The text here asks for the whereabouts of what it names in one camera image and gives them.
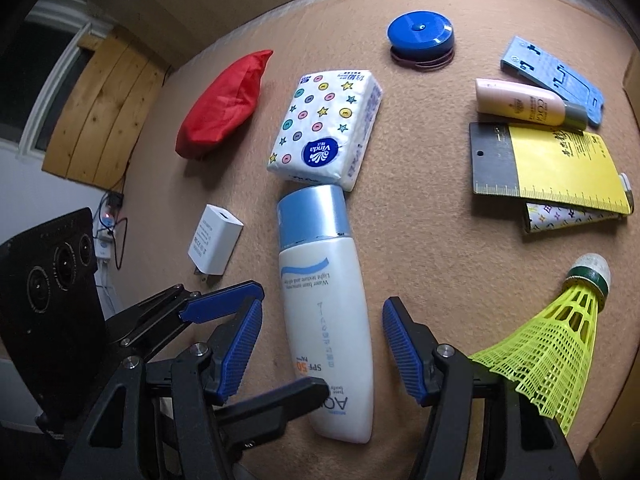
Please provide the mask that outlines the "yellow plastic shuttlecock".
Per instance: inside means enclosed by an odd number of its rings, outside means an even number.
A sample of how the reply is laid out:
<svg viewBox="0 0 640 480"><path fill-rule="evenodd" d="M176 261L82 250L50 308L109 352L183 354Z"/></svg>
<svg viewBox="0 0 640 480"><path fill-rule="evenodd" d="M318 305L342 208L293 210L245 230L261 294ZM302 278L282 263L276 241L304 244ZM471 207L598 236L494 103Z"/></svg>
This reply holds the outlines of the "yellow plastic shuttlecock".
<svg viewBox="0 0 640 480"><path fill-rule="evenodd" d="M568 434L588 382L598 315L610 289L605 258L594 252L580 256L551 304L471 360L514 382L539 414Z"/></svg>

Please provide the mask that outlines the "white usb charger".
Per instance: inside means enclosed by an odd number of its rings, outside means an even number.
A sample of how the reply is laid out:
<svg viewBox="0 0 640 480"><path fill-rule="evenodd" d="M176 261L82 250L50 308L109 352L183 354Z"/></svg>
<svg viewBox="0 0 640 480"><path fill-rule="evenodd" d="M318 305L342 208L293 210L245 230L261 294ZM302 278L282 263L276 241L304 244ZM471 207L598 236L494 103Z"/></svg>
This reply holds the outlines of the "white usb charger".
<svg viewBox="0 0 640 480"><path fill-rule="evenodd" d="M224 274L243 226L227 209L212 204L205 206L188 250L199 274Z"/></svg>

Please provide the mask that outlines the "white blue-capped sunscreen bottle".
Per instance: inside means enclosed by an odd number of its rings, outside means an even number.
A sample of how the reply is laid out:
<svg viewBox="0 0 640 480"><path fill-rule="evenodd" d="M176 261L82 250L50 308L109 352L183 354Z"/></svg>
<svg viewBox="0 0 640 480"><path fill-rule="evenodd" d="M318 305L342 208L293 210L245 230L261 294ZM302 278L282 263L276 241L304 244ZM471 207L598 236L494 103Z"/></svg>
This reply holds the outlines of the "white blue-capped sunscreen bottle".
<svg viewBox="0 0 640 480"><path fill-rule="evenodd" d="M311 413L322 437L369 442L374 371L366 293L343 190L301 188L277 206L279 278L295 373L323 379L329 396Z"/></svg>

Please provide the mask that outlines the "patterned white lighter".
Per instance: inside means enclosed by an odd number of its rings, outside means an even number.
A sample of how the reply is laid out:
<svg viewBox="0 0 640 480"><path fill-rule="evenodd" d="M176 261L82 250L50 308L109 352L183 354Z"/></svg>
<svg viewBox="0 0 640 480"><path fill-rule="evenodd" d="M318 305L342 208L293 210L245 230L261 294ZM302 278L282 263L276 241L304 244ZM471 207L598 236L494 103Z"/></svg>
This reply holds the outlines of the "patterned white lighter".
<svg viewBox="0 0 640 480"><path fill-rule="evenodd" d="M523 223L525 233L532 234L621 218L622 214L597 209L526 203Z"/></svg>

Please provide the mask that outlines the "white patterned tissue pack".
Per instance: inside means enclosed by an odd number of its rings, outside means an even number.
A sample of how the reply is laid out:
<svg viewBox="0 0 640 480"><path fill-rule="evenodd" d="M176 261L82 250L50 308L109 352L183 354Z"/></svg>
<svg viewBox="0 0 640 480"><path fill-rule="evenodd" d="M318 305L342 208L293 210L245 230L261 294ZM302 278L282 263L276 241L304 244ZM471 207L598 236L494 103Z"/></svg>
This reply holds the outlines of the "white patterned tissue pack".
<svg viewBox="0 0 640 480"><path fill-rule="evenodd" d="M354 189L383 90L368 70L301 76L268 158L284 180Z"/></svg>

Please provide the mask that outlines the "yellow black notepad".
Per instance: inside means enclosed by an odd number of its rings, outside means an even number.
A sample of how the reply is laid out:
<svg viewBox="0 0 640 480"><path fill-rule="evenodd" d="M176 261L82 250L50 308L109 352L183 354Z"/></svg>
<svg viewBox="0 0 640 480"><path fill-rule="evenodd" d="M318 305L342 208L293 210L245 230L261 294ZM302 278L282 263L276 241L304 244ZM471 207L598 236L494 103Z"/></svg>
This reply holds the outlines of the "yellow black notepad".
<svg viewBox="0 0 640 480"><path fill-rule="evenodd" d="M595 133L472 122L469 136L478 195L632 213L612 156Z"/></svg>

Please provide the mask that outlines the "small pink lotion bottle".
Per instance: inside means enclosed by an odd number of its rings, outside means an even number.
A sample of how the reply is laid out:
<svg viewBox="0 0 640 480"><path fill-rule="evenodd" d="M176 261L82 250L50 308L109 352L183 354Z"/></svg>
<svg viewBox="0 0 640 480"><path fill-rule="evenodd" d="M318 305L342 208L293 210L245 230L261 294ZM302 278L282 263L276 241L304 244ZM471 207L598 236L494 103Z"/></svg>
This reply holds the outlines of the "small pink lotion bottle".
<svg viewBox="0 0 640 480"><path fill-rule="evenodd" d="M476 78L475 92L480 114L577 131L587 128L585 107L564 101L550 90L512 81Z"/></svg>

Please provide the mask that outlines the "white power strip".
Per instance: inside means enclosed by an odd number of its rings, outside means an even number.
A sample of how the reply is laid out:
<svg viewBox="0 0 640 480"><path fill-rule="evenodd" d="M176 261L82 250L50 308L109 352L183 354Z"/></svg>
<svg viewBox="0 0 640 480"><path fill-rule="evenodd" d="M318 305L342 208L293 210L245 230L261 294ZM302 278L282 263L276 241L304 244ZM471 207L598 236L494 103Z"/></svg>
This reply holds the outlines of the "white power strip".
<svg viewBox="0 0 640 480"><path fill-rule="evenodd" d="M98 260L110 261L113 257L114 236L107 229L99 229L94 238L94 251Z"/></svg>

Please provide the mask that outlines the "black power adapter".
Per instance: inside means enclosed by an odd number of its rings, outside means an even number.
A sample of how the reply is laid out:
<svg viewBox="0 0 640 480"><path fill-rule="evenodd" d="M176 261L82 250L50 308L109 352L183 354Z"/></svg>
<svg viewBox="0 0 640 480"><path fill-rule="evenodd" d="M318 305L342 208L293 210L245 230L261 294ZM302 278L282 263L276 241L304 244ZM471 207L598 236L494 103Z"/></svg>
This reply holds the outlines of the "black power adapter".
<svg viewBox="0 0 640 480"><path fill-rule="evenodd" d="M102 207L102 219L104 222L115 223L119 216L119 211L124 203L124 194L121 192L110 191L106 193Z"/></svg>

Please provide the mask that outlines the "brown cardboard box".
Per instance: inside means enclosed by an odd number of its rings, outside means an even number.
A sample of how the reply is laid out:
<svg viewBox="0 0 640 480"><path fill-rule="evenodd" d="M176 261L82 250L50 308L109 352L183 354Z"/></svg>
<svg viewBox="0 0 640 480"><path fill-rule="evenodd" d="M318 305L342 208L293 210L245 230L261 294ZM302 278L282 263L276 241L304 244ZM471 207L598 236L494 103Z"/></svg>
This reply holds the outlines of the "brown cardboard box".
<svg viewBox="0 0 640 480"><path fill-rule="evenodd" d="M634 112L639 130L639 51L631 55L623 78L623 89ZM638 285L639 242L632 252L629 284ZM586 458L596 468L597 479L639 479L639 335L634 337L636 355L616 402L597 437L590 443Z"/></svg>

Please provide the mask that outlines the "pine plank panel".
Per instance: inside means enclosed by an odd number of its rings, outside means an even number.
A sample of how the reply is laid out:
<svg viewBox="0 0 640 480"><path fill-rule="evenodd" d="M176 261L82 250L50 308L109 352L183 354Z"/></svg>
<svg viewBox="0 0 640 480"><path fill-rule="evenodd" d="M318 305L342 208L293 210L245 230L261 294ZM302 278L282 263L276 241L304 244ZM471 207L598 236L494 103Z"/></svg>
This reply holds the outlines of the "pine plank panel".
<svg viewBox="0 0 640 480"><path fill-rule="evenodd" d="M66 99L42 170L101 190L120 191L169 66L122 26L104 39L86 32L78 46L93 56Z"/></svg>

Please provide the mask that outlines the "red cloth pouch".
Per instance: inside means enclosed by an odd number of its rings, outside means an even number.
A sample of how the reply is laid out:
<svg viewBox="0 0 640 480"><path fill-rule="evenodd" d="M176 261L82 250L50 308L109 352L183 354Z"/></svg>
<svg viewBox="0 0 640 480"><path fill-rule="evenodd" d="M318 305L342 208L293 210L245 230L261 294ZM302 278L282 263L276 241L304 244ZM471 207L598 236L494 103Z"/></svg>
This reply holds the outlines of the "red cloth pouch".
<svg viewBox="0 0 640 480"><path fill-rule="evenodd" d="M175 151L184 159L202 159L223 144L257 108L262 75L273 50L238 58L206 88L186 114Z"/></svg>

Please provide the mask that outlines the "blue round tape measure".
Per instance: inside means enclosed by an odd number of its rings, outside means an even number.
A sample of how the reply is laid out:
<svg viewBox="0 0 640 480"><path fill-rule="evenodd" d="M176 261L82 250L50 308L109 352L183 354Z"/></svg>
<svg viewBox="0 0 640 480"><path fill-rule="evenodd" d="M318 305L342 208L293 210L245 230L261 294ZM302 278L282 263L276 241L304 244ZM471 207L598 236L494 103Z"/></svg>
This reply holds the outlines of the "blue round tape measure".
<svg viewBox="0 0 640 480"><path fill-rule="evenodd" d="M412 11L401 14L387 27L392 60L402 66L430 72L454 59L454 26L440 13Z"/></svg>

